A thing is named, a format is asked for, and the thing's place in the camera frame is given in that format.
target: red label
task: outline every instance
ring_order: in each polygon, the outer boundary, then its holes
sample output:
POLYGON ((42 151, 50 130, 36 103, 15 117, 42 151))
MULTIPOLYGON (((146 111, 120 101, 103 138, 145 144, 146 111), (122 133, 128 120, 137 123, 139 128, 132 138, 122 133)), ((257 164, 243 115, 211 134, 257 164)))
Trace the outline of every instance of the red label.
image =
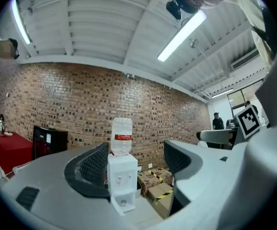
POLYGON ((115 135, 115 140, 132 140, 132 135, 115 135))

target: table with red cloth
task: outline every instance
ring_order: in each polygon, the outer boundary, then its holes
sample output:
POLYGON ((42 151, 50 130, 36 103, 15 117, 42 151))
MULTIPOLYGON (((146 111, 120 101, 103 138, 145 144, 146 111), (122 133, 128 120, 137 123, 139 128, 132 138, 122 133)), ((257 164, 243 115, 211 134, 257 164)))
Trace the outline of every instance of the table with red cloth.
POLYGON ((13 133, 12 136, 0 136, 0 167, 5 174, 13 167, 32 161, 33 143, 13 133))

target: brick wall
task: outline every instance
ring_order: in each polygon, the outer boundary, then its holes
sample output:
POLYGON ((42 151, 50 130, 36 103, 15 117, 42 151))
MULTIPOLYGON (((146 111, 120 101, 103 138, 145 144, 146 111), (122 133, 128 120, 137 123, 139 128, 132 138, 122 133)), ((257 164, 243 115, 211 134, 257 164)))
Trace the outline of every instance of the brick wall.
POLYGON ((131 118, 131 154, 144 170, 149 163, 165 166, 164 140, 196 144, 196 132, 210 128, 207 106, 184 93, 69 63, 18 66, 0 60, 0 112, 9 130, 30 140, 34 125, 68 131, 68 149, 110 142, 113 118, 131 118))

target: white tile floor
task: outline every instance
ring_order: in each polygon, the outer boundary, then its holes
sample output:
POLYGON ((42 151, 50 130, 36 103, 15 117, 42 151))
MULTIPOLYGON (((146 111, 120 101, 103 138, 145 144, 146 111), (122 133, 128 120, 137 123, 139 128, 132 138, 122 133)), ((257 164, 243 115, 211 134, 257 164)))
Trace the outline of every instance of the white tile floor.
POLYGON ((135 207, 135 210, 124 213, 124 219, 137 229, 146 229, 163 221, 146 198, 140 196, 136 199, 135 207))

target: ceiling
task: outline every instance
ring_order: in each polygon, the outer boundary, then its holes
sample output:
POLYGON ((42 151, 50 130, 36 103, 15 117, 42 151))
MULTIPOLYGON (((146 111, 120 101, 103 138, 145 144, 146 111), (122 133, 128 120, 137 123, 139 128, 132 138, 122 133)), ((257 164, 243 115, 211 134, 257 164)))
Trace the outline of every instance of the ceiling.
MULTIPOLYGON (((26 62, 52 56, 121 69, 167 84, 198 99, 246 78, 231 78, 231 63, 255 48, 245 14, 222 2, 166 60, 158 54, 181 26, 166 10, 170 0, 18 0, 32 43, 26 62), (29 15, 28 8, 33 10, 29 15), (191 39, 198 47, 191 48, 191 39)), ((190 17, 183 13, 183 19, 190 17)), ((263 64, 254 69, 259 71, 263 64)))

